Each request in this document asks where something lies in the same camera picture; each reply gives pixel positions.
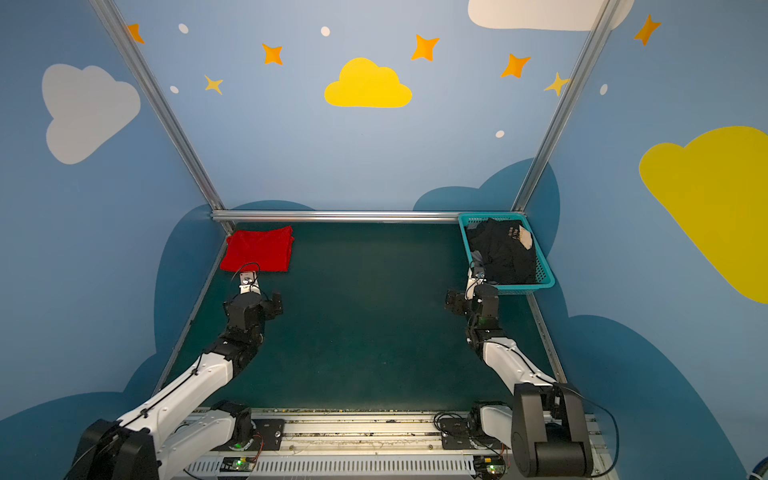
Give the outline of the red t-shirt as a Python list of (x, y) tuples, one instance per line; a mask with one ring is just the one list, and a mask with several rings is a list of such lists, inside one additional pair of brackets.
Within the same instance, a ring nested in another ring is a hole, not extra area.
[(260, 272), (287, 272), (294, 243), (293, 228), (269, 231), (240, 230), (226, 239), (220, 268), (228, 272), (258, 268)]

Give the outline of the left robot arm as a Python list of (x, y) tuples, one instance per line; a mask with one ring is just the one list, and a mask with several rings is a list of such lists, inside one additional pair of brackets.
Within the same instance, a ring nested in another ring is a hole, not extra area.
[(115, 421), (98, 420), (82, 434), (68, 479), (171, 479), (221, 446), (254, 439), (249, 407), (220, 401), (189, 425), (184, 420), (239, 375), (257, 355), (269, 320), (284, 311), (282, 296), (245, 287), (224, 304), (225, 331), (189, 369)]

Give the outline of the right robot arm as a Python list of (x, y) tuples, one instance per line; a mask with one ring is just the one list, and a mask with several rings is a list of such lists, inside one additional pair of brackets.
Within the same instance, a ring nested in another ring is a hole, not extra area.
[(525, 477), (591, 476), (594, 460), (580, 393), (522, 352), (502, 328), (499, 304), (497, 288), (485, 283), (465, 292), (450, 290), (445, 297), (445, 308), (467, 320), (470, 348), (512, 394), (509, 407), (477, 407), (472, 428), (509, 447)]

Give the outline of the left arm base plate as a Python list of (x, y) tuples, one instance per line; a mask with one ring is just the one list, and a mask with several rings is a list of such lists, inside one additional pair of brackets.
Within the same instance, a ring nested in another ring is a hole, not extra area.
[(220, 445), (219, 452), (265, 452), (281, 448), (286, 422), (281, 418), (253, 418), (252, 436), (244, 443)]

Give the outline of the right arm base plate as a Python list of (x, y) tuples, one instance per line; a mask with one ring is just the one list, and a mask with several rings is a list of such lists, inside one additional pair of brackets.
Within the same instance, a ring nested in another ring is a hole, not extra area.
[(497, 450), (505, 448), (502, 442), (485, 435), (481, 430), (471, 431), (464, 418), (440, 416), (434, 421), (444, 450)]

